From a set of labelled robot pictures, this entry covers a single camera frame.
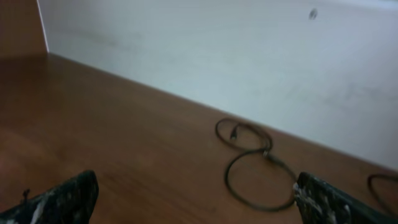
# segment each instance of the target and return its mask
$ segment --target wooden panel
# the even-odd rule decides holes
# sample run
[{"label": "wooden panel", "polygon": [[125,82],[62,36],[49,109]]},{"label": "wooden panel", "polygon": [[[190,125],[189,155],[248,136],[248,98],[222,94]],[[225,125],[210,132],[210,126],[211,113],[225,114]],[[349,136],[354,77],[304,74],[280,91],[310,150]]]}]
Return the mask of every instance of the wooden panel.
[{"label": "wooden panel", "polygon": [[46,52],[36,0],[0,0],[0,58]]},{"label": "wooden panel", "polygon": [[[223,172],[239,152],[214,135],[227,114],[54,55],[5,60],[0,70],[0,210],[26,188],[33,196],[93,169],[92,223],[301,223],[296,207],[256,212],[227,192]],[[268,130],[272,153],[297,174],[311,172],[380,209],[366,177],[391,171]],[[266,205],[292,188],[259,156],[238,162],[231,181]]]}]

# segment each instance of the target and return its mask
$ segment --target white edge strip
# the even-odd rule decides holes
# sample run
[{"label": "white edge strip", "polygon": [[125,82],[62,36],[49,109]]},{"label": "white edge strip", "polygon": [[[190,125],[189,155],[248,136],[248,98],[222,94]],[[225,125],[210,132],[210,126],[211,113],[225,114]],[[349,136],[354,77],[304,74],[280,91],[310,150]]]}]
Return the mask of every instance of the white edge strip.
[{"label": "white edge strip", "polygon": [[42,11],[40,10],[40,3],[39,0],[37,1],[37,7],[39,8],[39,16],[40,16],[40,21],[42,22],[42,28],[43,28],[43,35],[44,35],[44,42],[45,42],[45,48],[47,49],[47,53],[49,53],[49,43],[47,43],[47,37],[45,35],[45,29],[44,29],[44,23],[43,23],[43,17],[42,17]]}]

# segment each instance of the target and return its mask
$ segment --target brown wooden surface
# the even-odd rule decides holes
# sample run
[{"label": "brown wooden surface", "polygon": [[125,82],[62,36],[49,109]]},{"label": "brown wooden surface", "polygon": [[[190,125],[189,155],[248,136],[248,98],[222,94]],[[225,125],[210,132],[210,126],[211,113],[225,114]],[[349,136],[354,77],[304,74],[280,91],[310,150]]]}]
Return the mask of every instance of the brown wooden surface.
[{"label": "brown wooden surface", "polygon": [[[0,71],[0,210],[26,188],[33,196],[93,169],[91,223],[301,223],[296,207],[256,212],[227,192],[223,172],[239,152],[214,135],[227,114],[53,55],[3,60]],[[273,154],[297,174],[311,172],[379,209],[366,177],[388,170],[268,130]],[[265,205],[292,188],[259,155],[238,162],[231,181]]]},{"label": "brown wooden surface", "polygon": [[0,58],[47,52],[36,0],[0,0]]}]

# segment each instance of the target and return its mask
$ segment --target wall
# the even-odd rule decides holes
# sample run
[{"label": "wall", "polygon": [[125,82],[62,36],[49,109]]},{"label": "wall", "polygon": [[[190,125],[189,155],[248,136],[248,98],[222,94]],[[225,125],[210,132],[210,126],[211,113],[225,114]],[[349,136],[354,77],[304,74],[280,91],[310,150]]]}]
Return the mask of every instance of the wall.
[{"label": "wall", "polygon": [[40,6],[52,53],[398,169],[394,2]]},{"label": "wall", "polygon": [[0,0],[0,58],[46,53],[36,0]]}]

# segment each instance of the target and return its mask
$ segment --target cable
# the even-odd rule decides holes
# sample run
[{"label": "cable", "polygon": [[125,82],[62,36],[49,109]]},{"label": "cable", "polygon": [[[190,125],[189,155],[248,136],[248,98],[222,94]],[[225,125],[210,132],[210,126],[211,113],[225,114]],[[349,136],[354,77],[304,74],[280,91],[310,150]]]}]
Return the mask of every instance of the cable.
[{"label": "cable", "polygon": [[[222,137],[222,135],[220,134],[218,128],[220,126],[221,123],[224,122],[230,122],[230,123],[234,123],[234,128],[231,131],[231,134],[229,136],[230,141],[226,140],[225,138]],[[259,139],[261,140],[261,144],[262,146],[259,149],[246,149],[244,147],[240,147],[237,146],[235,144],[233,144],[231,142],[231,140],[235,140],[238,137],[238,128],[244,128],[247,129],[249,131],[251,131],[252,133],[254,133],[255,135],[257,135],[257,137],[259,137]],[[224,184],[226,186],[226,188],[228,189],[228,191],[231,193],[231,195],[239,200],[240,202],[246,204],[247,206],[255,209],[255,210],[259,210],[259,211],[263,211],[263,212],[278,212],[281,211],[283,209],[289,208],[291,205],[294,204],[295,199],[293,197],[293,195],[290,197],[290,199],[283,203],[282,205],[276,206],[276,207],[266,207],[263,205],[258,205],[255,203],[252,203],[248,200],[246,200],[245,198],[243,198],[242,196],[240,196],[231,186],[230,182],[229,182],[229,170],[231,169],[232,165],[238,161],[240,158],[247,156],[247,155],[251,155],[251,154],[256,154],[256,153],[261,153],[262,156],[264,157],[264,159],[267,159],[268,161],[270,161],[271,163],[273,163],[274,165],[277,165],[281,168],[283,168],[283,170],[285,170],[288,175],[292,178],[292,180],[294,182],[296,182],[297,178],[296,175],[294,174],[294,172],[285,164],[283,163],[280,159],[276,158],[275,156],[269,154],[269,151],[272,149],[273,144],[272,144],[272,138],[271,136],[265,132],[263,129],[261,129],[258,126],[255,125],[251,125],[251,124],[245,124],[245,123],[241,123],[239,121],[233,120],[233,119],[229,119],[229,118],[225,118],[220,120],[219,122],[216,123],[215,126],[215,132],[217,137],[226,145],[235,148],[235,149],[240,149],[242,151],[244,151],[242,154],[238,155],[237,157],[235,157],[226,167],[225,173],[224,173]]]},{"label": "cable", "polygon": [[372,196],[376,199],[376,201],[379,203],[379,205],[392,217],[398,218],[398,214],[394,213],[392,211],[392,208],[390,208],[387,203],[383,200],[381,200],[380,196],[376,193],[376,191],[373,188],[373,180],[374,179],[383,179],[383,180],[389,180],[392,182],[398,182],[398,176],[393,176],[393,175],[384,175],[384,174],[373,174],[368,177],[368,189],[371,192]]}]

